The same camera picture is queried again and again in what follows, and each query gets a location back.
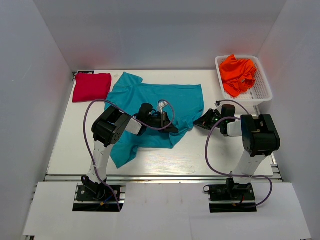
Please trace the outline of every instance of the fabric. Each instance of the fabric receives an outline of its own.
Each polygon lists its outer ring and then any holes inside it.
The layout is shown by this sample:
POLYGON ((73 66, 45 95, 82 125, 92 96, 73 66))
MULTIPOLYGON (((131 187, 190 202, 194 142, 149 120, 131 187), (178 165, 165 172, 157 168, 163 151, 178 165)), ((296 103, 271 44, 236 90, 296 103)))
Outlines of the fabric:
POLYGON ((234 98, 255 84, 257 69, 251 59, 237 60, 232 54, 220 64, 219 70, 224 90, 234 98))
POLYGON ((73 103, 88 102, 96 99, 106 99, 111 87, 111 74, 78 73, 75 76, 73 103))
MULTIPOLYGON (((107 100, 117 104, 128 114, 138 113, 141 104, 150 103, 157 109, 158 100, 168 100, 175 111, 173 125, 179 133, 161 133, 147 128, 141 136, 125 131, 113 146, 111 158, 117 168, 133 160, 139 147, 172 149, 192 129, 193 122, 204 111, 204 98, 201 85, 158 85, 142 83, 139 76, 123 73, 109 93, 107 100)), ((172 111, 166 106, 164 111, 172 120, 172 111)))

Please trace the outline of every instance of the white wall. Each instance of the white wall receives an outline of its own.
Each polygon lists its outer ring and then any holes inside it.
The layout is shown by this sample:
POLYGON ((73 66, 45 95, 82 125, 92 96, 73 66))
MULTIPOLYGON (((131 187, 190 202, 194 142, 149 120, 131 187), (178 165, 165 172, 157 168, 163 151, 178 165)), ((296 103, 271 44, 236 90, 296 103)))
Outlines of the white wall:
POLYGON ((213 69, 257 55, 286 0, 34 0, 72 70, 213 69))
POLYGON ((280 172, 293 183, 312 239, 320 239, 320 1, 285 4, 258 55, 273 92, 280 172))
POLYGON ((32 0, 0 1, 0 238, 20 239, 71 71, 32 0))

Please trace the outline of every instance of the white board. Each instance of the white board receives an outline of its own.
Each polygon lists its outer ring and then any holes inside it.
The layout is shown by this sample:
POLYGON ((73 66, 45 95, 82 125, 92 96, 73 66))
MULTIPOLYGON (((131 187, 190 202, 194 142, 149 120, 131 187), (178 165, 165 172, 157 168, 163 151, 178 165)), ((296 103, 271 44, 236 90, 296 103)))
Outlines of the white board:
MULTIPOLYGON (((95 71, 111 73, 112 85, 118 81, 124 71, 95 71)), ((143 78, 148 84, 201 84, 204 112, 215 108, 214 103, 221 100, 222 93, 216 70, 128 70, 128 73, 143 78)), ((67 106, 64 120, 56 140, 47 173, 49 175, 85 175, 91 159, 83 136, 83 118, 89 102, 72 103, 73 91, 67 106)), ((86 134, 93 149, 91 127, 103 113, 104 103, 95 103, 88 114, 86 134)), ((248 107, 251 114, 253 107, 248 107)), ((244 111, 236 107, 237 114, 244 111)), ((173 149, 139 148, 134 160, 116 168, 112 160, 107 166, 108 176, 216 176, 205 161, 205 143, 209 131, 194 127, 187 132, 173 149)), ((241 137, 224 137, 216 130, 210 139, 208 156, 211 165, 225 173, 233 171, 244 151, 241 137)), ((262 162, 256 175, 272 176, 270 157, 262 162)))
MULTIPOLYGON (((35 239, 300 240, 311 238, 291 183, 276 183, 257 212, 209 213, 205 184, 128 183, 119 212, 72 212, 77 183, 40 182, 24 235, 35 239)), ((268 183, 253 183, 256 200, 268 183)))

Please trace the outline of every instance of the purple cable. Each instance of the purple cable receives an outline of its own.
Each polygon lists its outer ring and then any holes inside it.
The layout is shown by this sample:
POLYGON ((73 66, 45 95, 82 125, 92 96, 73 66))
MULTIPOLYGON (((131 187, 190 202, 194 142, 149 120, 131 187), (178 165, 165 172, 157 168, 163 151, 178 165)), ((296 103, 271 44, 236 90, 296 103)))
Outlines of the purple cable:
MULTIPOLYGON (((170 122, 167 126, 164 126, 164 127, 162 127, 162 128, 154 128, 154 127, 151 127, 151 126, 149 126, 149 125, 147 125, 147 124, 145 124, 145 123, 143 123, 143 122, 141 122, 141 121, 139 121, 139 120, 136 120, 136 121, 139 122, 139 123, 141 123, 142 125, 148 127, 148 128, 151 128, 151 129, 157 130, 157 131, 160 131, 160 130, 163 130, 163 129, 166 129, 167 127, 169 127, 169 126, 173 123, 173 121, 174 121, 174 119, 175 119, 175 110, 174 110, 173 106, 172 106, 168 101, 166 101, 166 100, 164 100, 164 99, 159 100, 159 102, 161 102, 161 101, 162 101, 162 102, 166 102, 166 103, 171 107, 171 110, 172 110, 172 120, 171 120, 171 122, 170 122)), ((91 150, 90 150, 90 146, 89 146, 89 143, 88 143, 88 138, 87 138, 87 133, 86 133, 87 116, 88 116, 88 113, 89 113, 89 109, 90 109, 91 106, 92 106, 94 103, 96 103, 96 102, 105 102, 105 103, 108 103, 108 104, 114 106, 116 109, 119 109, 119 110, 120 110, 121 112, 123 112, 123 113, 126 113, 126 112, 125 112, 124 110, 122 110, 120 107, 118 107, 116 104, 114 104, 113 102, 111 102, 111 101, 104 100, 104 99, 96 99, 96 100, 93 100, 92 102, 90 102, 88 108, 87 108, 86 111, 85 111, 84 118, 83 118, 83 136, 84 136, 84 141, 85 141, 86 148, 88 149, 88 152, 89 152, 89 154, 90 154, 90 157, 91 157, 91 160, 92 160, 92 163, 93 163, 95 175, 96 175, 96 177, 98 178, 98 180, 99 180, 103 185, 105 185, 106 187, 108 187, 108 188, 111 190, 111 192, 112 192, 112 194, 113 194, 113 196, 114 196, 114 198, 115 198, 116 204, 117 204, 117 206, 118 206, 119 212, 120 212, 120 211, 121 211, 121 208, 120 208, 120 204, 119 204, 119 200, 118 200, 118 198, 117 198, 117 195, 115 194, 115 192, 114 192, 114 190, 112 189, 112 187, 111 187, 110 185, 108 185, 107 183, 105 183, 105 182, 100 178, 100 176, 99 176, 99 174, 98 174, 98 171, 97 171, 97 168, 96 168, 95 158, 94 158, 94 156, 93 156, 93 154, 92 154, 92 152, 91 152, 91 150)))
POLYGON ((256 179, 256 178, 264 178, 264 179, 267 179, 270 183, 270 190, 269 190, 269 193, 268 195, 265 197, 265 199, 263 199, 261 202, 255 204, 255 205, 250 205, 250 206, 244 206, 244 208, 254 208, 254 207, 257 207, 261 204, 263 204, 265 201, 268 200, 268 198, 270 197, 271 193, 272 193, 272 190, 273 190, 273 183, 271 181, 271 179, 267 176, 263 176, 263 175, 256 175, 256 176, 249 176, 249 175, 239 175, 239 174, 228 174, 228 173, 223 173, 223 172, 220 172, 218 170, 215 170, 209 163, 209 159, 208 159, 208 145, 209 145, 209 140, 210 140, 210 137, 211 137, 211 134, 213 133, 213 131, 215 130, 215 128, 224 120, 230 120, 230 119, 235 119, 235 120, 240 120, 238 117, 233 117, 233 116, 227 116, 227 117, 224 117, 224 118, 221 118, 219 121, 217 121, 215 123, 215 125, 212 127, 212 129, 210 130, 209 132, 209 135, 206 139, 206 142, 205 142, 205 149, 204 149, 204 156, 205 156, 205 161, 206 161, 206 164, 208 165, 208 167, 214 171, 215 173, 219 174, 219 175, 222 175, 222 176, 225 176, 225 177, 229 177, 229 178, 232 178, 232 177, 238 177, 238 178, 253 178, 253 179, 256 179))
POLYGON ((246 112, 246 114, 250 115, 248 110, 242 104, 240 104, 239 102, 237 102, 235 100, 229 99, 229 100, 220 100, 220 101, 217 101, 217 102, 218 103, 221 103, 221 102, 232 102, 232 103, 238 104, 246 112))

